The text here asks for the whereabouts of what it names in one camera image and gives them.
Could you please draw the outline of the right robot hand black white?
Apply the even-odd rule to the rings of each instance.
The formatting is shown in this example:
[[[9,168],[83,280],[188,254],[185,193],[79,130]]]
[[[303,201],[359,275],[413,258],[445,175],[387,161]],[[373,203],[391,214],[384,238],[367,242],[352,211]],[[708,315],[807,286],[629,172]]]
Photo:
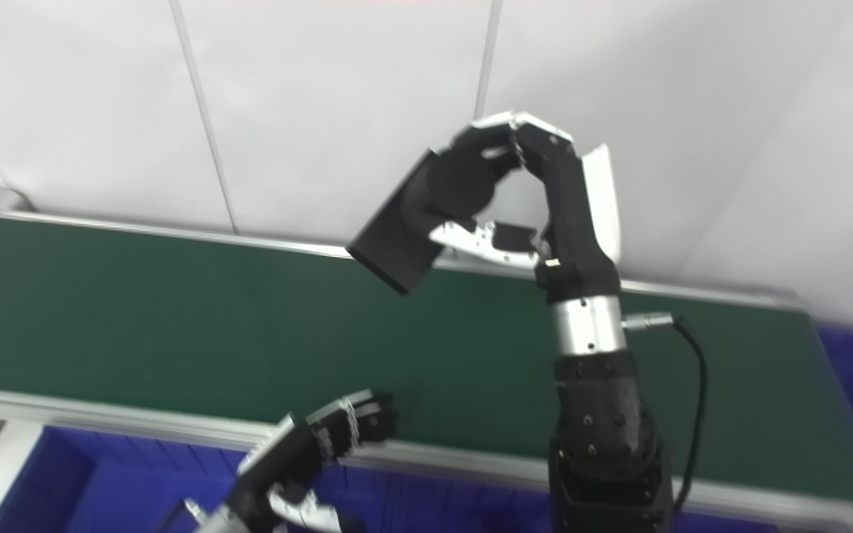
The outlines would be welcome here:
[[[549,255],[534,273],[548,304],[620,294],[618,269],[599,244],[586,170],[569,133],[528,113],[504,112],[471,122],[448,147],[477,156],[500,149],[487,161],[496,178],[522,168],[543,185]]]

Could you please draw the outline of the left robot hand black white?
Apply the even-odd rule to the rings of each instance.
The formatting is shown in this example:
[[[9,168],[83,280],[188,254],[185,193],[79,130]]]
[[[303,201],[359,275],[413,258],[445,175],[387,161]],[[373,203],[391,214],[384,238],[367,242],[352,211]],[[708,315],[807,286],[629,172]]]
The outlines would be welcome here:
[[[365,531],[362,520],[322,502],[312,484],[326,466],[356,449],[394,438],[398,419],[394,397],[372,390],[335,399],[304,420],[285,416],[277,432],[240,463],[211,531]]]

